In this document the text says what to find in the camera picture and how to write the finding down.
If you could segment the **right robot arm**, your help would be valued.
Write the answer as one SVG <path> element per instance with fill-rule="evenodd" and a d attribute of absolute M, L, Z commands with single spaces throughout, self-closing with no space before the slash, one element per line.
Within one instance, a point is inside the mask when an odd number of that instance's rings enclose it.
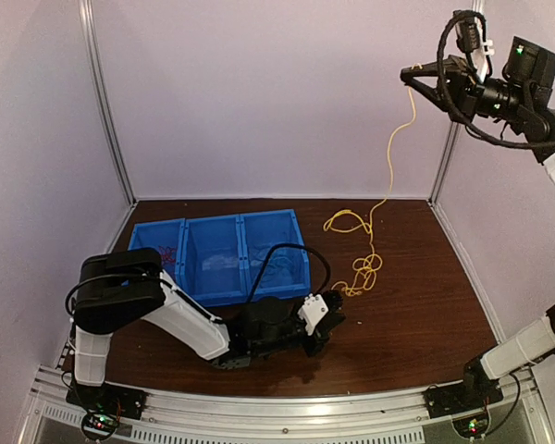
<path fill-rule="evenodd" d="M 482 141 L 531 151 L 555 186 L 555 109 L 549 107 L 555 54 L 516 37 L 502 76 L 479 80 L 467 56 L 404 68 L 401 81 Z M 555 304 L 537 321 L 469 362 L 455 398 L 472 409 L 497 382 L 555 354 Z"/>

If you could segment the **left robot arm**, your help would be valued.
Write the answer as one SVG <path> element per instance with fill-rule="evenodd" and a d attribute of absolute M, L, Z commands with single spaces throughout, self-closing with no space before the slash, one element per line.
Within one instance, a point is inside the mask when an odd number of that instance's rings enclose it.
<path fill-rule="evenodd" d="M 95 411 L 115 400 L 105 383 L 113 334 L 142 320 L 178 339 L 220 369 L 243 368 L 257 359 L 301 348 L 320 353 L 346 318 L 337 290 L 318 291 L 299 302 L 277 297 L 247 300 L 230 319 L 212 314 L 185 292 L 163 268 L 153 248 L 92 256 L 68 293 L 74 351 L 73 382 Z"/>

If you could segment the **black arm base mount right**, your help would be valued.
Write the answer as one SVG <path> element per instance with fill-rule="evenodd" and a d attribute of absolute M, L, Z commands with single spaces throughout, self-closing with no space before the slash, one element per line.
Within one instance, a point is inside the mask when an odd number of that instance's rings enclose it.
<path fill-rule="evenodd" d="M 431 419 L 482 409 L 486 403 L 503 400 L 500 388 L 485 394 L 468 392 L 462 382 L 447 386 L 430 386 L 423 392 L 425 407 Z"/>

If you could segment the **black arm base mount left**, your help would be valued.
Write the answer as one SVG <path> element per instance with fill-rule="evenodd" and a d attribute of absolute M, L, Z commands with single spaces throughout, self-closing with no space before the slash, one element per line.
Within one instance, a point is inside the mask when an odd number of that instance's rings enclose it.
<path fill-rule="evenodd" d="M 140 420 L 146 398 L 147 393 L 136 388 L 111 384 L 101 387 L 79 385 L 68 390 L 66 402 L 91 413 Z"/>

